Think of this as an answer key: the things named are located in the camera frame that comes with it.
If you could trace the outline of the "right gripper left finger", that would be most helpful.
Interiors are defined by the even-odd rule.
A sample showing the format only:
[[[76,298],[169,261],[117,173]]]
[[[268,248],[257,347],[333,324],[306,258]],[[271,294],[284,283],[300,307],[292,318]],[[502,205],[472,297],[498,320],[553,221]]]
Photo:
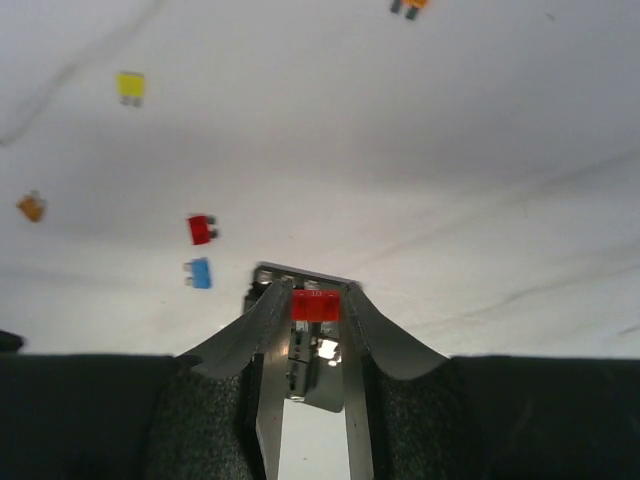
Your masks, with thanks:
[[[1,335],[5,479],[274,479],[293,287],[177,356],[22,352]]]

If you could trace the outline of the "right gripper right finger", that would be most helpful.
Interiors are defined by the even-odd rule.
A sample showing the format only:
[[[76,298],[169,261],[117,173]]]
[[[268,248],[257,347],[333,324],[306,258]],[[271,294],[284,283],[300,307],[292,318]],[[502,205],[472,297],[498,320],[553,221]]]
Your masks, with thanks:
[[[639,364],[445,357],[356,285],[342,298],[354,479],[635,479]]]

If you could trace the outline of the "black fuse box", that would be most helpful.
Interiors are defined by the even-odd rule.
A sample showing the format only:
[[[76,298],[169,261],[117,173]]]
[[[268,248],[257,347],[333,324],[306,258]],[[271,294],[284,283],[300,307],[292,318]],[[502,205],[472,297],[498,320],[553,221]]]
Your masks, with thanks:
[[[250,310],[275,280],[289,280],[296,291],[305,294],[316,290],[337,292],[352,282],[344,277],[260,262],[253,269],[243,310]],[[286,374],[287,399],[333,413],[343,409],[339,317],[338,306],[311,321],[306,319],[302,308],[294,309]]]

